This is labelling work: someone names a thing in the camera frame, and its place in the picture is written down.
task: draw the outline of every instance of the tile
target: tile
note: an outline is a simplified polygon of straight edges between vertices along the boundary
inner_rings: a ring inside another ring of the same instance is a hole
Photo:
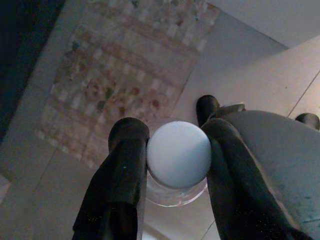
[[[61,195],[85,194],[95,171],[77,158],[57,150],[40,183],[55,189]]]
[[[3,239],[9,239],[15,229],[55,149],[32,134],[13,143],[8,151],[1,151],[0,168],[11,181],[0,205],[0,237]]]
[[[80,21],[86,0],[67,0],[33,70],[30,82],[50,91],[69,38]]]
[[[42,89],[29,84],[12,118],[0,146],[0,170],[10,181],[20,179],[25,174],[25,167],[31,163],[30,154],[39,154],[34,154],[33,157],[40,158],[40,153],[45,153],[39,146],[45,146],[48,155],[44,156],[47,157],[50,157],[54,149],[34,136],[34,128],[47,97]]]
[[[170,240],[161,232],[155,230],[150,227],[148,224],[144,223],[143,232],[142,232],[142,240]]]
[[[213,222],[201,240],[220,240],[216,222]]]
[[[4,136],[1,150],[9,148],[7,144],[9,144],[10,141],[18,142],[21,138],[33,132],[48,96],[49,93],[46,93],[41,88],[30,83],[28,84],[19,101],[6,136]]]
[[[303,224],[303,230],[314,240],[319,240],[320,239],[320,219],[305,222]]]
[[[72,226],[94,171],[57,150],[12,239],[71,239]]]
[[[287,116],[320,69],[320,37],[283,45],[221,13],[171,117],[196,123],[196,102],[214,95],[222,105]]]
[[[71,239],[82,197],[40,184],[11,239]]]
[[[214,220],[207,192],[181,207],[145,203],[144,222],[169,239],[200,240]]]
[[[320,75],[318,75],[290,114],[295,119],[303,113],[320,116]]]

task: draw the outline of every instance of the patterned rug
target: patterned rug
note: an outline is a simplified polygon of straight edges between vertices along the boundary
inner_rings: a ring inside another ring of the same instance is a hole
[[[219,10],[204,0],[90,0],[36,135],[97,168],[114,123],[170,116]]]

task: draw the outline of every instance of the white wall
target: white wall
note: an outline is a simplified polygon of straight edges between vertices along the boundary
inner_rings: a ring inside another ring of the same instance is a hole
[[[286,45],[320,35],[319,0],[209,0],[227,14]]]

